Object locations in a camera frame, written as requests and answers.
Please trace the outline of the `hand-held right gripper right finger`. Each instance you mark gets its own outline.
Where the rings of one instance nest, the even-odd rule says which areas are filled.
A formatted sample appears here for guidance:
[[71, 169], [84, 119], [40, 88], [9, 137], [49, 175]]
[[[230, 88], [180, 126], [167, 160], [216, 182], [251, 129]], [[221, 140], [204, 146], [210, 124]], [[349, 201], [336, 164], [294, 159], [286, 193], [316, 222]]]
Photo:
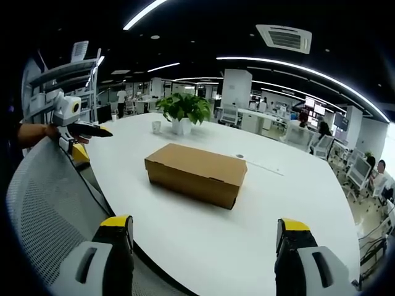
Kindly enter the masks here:
[[347, 267], [328, 247], [317, 244], [306, 224], [280, 218], [277, 226], [277, 295], [352, 295]]

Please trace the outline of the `person's left hand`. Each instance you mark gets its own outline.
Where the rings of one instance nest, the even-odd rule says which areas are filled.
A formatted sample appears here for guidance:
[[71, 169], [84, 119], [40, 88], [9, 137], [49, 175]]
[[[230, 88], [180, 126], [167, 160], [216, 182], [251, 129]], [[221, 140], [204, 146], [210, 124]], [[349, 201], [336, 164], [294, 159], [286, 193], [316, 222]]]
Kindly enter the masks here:
[[[44, 125], [44, 133], [46, 136], [51, 138], [53, 141], [58, 142], [60, 138], [60, 134], [58, 129], [54, 125]], [[79, 143], [88, 144], [91, 136], [80, 135], [80, 134], [71, 134], [73, 138], [75, 138]]]

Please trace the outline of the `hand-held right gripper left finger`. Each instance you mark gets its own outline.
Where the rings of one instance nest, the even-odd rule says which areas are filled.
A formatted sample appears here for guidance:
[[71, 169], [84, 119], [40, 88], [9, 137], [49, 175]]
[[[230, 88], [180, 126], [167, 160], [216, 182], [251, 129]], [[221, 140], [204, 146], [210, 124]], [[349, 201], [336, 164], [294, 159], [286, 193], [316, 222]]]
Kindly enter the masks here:
[[133, 218], [113, 216], [60, 264], [57, 294], [131, 295], [133, 270]]

